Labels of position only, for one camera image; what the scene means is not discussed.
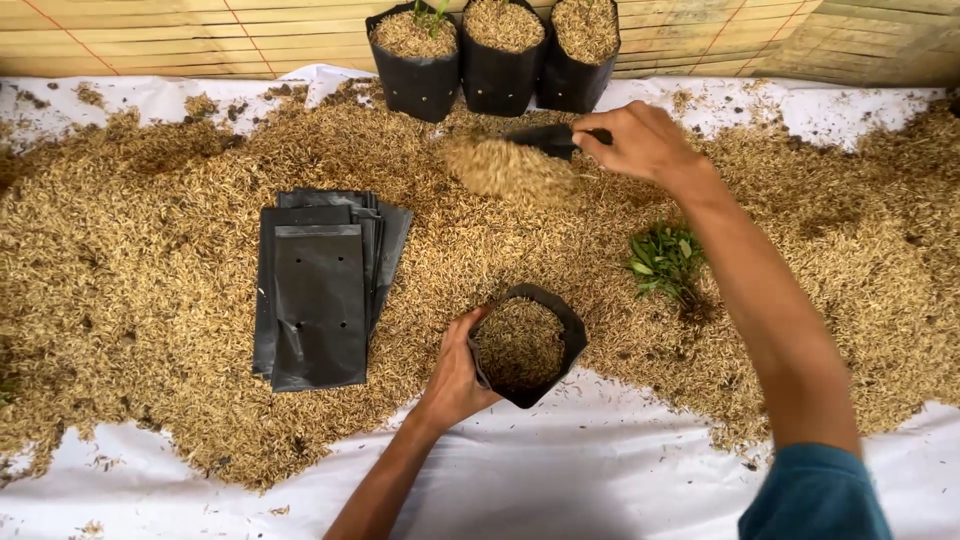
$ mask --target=black plastic scoop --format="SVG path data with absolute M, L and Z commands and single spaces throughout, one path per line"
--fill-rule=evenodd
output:
M 597 140 L 606 145 L 613 144 L 613 135 L 603 128 L 587 130 L 587 133 L 595 136 Z M 524 128 L 508 132 L 501 138 L 524 146 L 536 146 L 547 156 L 567 161 L 573 159 L 573 151 L 579 148 L 576 144 L 573 144 L 573 130 L 566 124 Z

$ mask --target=white plastic sheet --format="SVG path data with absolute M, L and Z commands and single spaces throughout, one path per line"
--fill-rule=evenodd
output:
M 363 75 L 314 65 L 283 79 L 309 82 L 309 106 L 345 78 Z M 246 102 L 247 112 L 232 124 L 238 133 L 250 132 L 252 117 L 276 106 L 258 96 L 278 84 L 104 77 L 60 79 L 52 90 L 51 80 L 2 79 L 0 119 L 24 121 L 16 135 L 24 147 L 40 135 L 60 135 L 72 122 L 103 124 L 103 110 L 75 99 L 71 88 L 80 81 L 104 94 L 108 111 L 136 105 L 144 123 L 181 120 L 184 98 L 202 91 L 221 102 L 221 116 L 228 105 Z M 37 110 L 18 102 L 11 86 L 52 105 Z M 791 134 L 848 149 L 873 127 L 901 127 L 927 101 L 944 95 L 931 89 L 658 78 L 611 83 L 599 109 L 643 99 L 673 111 L 680 89 L 693 99 L 682 115 L 675 113 L 706 136 L 782 112 Z M 263 496 L 191 470 L 171 452 L 165 433 L 103 425 L 93 441 L 82 442 L 71 429 L 46 476 L 0 491 L 0 538 L 318 538 L 407 410 L 381 430 L 334 444 L 334 454 Z M 442 438 L 394 538 L 734 538 L 736 519 L 766 465 L 761 459 L 759 470 L 750 471 L 742 458 L 713 450 L 710 422 L 672 412 L 646 390 L 575 369 L 534 408 L 500 403 Z M 896 536 L 960 538 L 960 410 L 928 403 L 898 430 L 865 444 Z M 752 452 L 763 457 L 769 446 Z

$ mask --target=bamboo mat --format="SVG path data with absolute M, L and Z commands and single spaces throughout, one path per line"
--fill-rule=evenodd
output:
M 531 4 L 547 17 L 554 2 Z M 375 71 L 364 19 L 393 4 L 0 0 L 0 75 L 273 79 L 317 62 Z M 448 10 L 459 20 L 465 4 Z M 617 78 L 960 82 L 960 0 L 624 0 L 619 12 Z

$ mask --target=plant cutting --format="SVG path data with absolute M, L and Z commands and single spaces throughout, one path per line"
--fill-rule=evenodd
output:
M 658 291 L 680 305 L 681 320 L 709 320 L 713 305 L 697 283 L 707 258 L 693 233 L 659 219 L 646 233 L 634 235 L 630 248 L 627 268 L 636 277 L 637 297 Z
M 561 0 L 537 87 L 537 106 L 585 114 L 610 82 L 620 48 L 616 2 Z
M 464 8 L 467 108 L 498 116 L 527 109 L 553 35 L 525 0 L 468 0 Z
M 367 18 L 367 38 L 387 108 L 440 122 L 457 98 L 460 44 L 448 0 L 435 10 L 421 0 Z

